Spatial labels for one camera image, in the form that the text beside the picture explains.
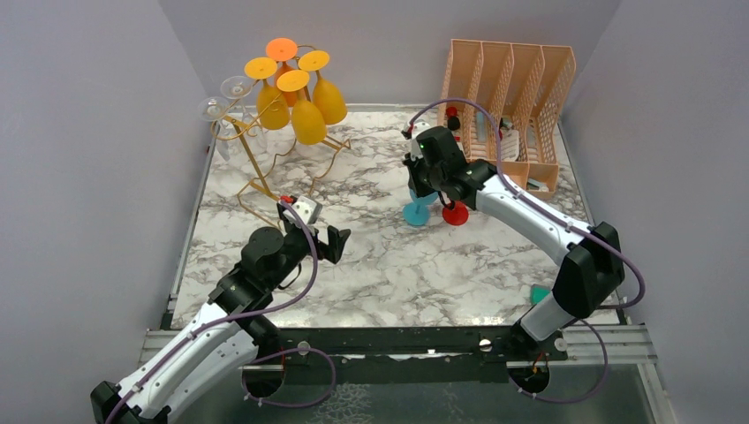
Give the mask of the yellow front wine glass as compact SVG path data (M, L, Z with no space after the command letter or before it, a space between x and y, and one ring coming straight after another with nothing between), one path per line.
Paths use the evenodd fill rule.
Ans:
M291 70L280 75L276 86L285 94L296 95L291 109L291 126L297 140L304 145L322 142L327 136L327 127L321 111L306 98L305 89L310 81L308 72Z

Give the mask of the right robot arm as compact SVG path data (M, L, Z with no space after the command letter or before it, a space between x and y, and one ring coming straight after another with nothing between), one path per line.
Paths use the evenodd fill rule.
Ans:
M486 160L469 162L444 126L417 123L404 165L409 188L419 197L447 197L449 211L467 209L506 223L534 242L559 271L552 292L514 325L511 351L533 358L545 340L575 319L585 319L624 281L617 230L566 216L526 192Z

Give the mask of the red plastic wine glass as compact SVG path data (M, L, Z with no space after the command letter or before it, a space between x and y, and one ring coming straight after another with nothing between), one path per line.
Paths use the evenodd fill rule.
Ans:
M461 226L467 222L469 215L468 208L460 201L453 201L448 206L443 206L443 220L449 225Z

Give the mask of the blue plastic wine glass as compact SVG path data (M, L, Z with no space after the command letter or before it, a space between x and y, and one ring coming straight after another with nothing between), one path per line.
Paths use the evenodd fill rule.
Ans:
M419 197L413 189L409 190L411 202L402 209L404 220L411 226L421 227L427 224L431 217L429 207L437 200L437 193Z

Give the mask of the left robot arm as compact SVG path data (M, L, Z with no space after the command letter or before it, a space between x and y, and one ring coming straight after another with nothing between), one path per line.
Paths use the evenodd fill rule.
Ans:
M267 362L280 350L276 326L264 316L278 288L310 256L337 263L351 236L327 229L306 235L293 223L283 231L252 233L241 258L208 301L153 358L120 382L101 382L90 398L98 423L174 423L230 371L251 361Z

